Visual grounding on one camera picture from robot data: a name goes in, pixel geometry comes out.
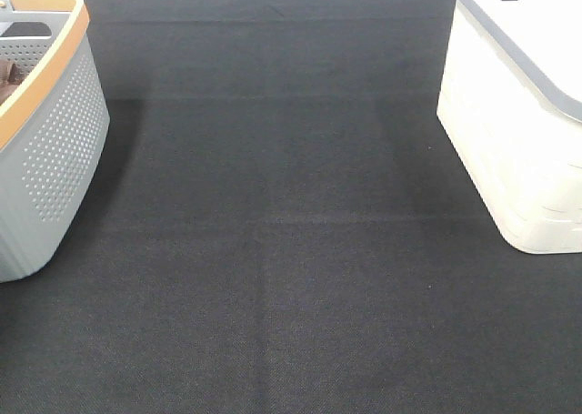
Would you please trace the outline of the grey perforated basket orange rim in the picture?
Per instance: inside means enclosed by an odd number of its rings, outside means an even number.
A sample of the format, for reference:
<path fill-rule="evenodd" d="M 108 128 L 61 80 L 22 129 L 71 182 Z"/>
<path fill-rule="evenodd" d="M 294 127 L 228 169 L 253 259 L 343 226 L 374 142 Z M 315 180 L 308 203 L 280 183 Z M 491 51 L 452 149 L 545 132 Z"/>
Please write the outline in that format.
<path fill-rule="evenodd" d="M 110 122 L 84 0 L 1 0 L 1 20 L 46 35 L 1 38 L 26 78 L 1 104 L 1 279 L 26 278 L 56 252 L 101 157 Z"/>

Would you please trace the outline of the brown towels inside basket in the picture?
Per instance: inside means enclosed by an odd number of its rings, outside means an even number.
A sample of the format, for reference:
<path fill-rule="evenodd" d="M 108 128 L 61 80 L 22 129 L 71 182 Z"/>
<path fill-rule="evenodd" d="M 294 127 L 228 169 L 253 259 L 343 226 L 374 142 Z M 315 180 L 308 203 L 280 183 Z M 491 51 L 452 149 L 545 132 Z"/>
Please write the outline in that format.
<path fill-rule="evenodd" d="M 22 84 L 26 72 L 14 61 L 2 59 L 0 62 L 0 104 L 3 104 L 10 95 Z"/>

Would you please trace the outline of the white plastic basket grey rim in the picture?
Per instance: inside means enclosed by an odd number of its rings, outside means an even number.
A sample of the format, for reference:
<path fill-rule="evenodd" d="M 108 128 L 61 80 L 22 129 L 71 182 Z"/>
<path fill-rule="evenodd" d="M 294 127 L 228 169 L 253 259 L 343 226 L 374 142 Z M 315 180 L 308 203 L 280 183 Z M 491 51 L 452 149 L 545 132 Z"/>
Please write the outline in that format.
<path fill-rule="evenodd" d="M 455 0 L 437 116 L 501 236 L 581 249 L 581 0 Z"/>

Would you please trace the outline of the black table cloth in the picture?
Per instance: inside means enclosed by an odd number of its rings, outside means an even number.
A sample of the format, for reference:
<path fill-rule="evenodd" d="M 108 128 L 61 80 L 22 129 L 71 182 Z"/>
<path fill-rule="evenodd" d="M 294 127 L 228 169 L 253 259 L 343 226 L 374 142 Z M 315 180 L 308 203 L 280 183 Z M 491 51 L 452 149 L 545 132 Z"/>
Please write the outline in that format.
<path fill-rule="evenodd" d="M 109 131 L 1 287 L 4 413 L 578 413 L 581 258 L 437 120 L 454 0 L 85 0 Z"/>

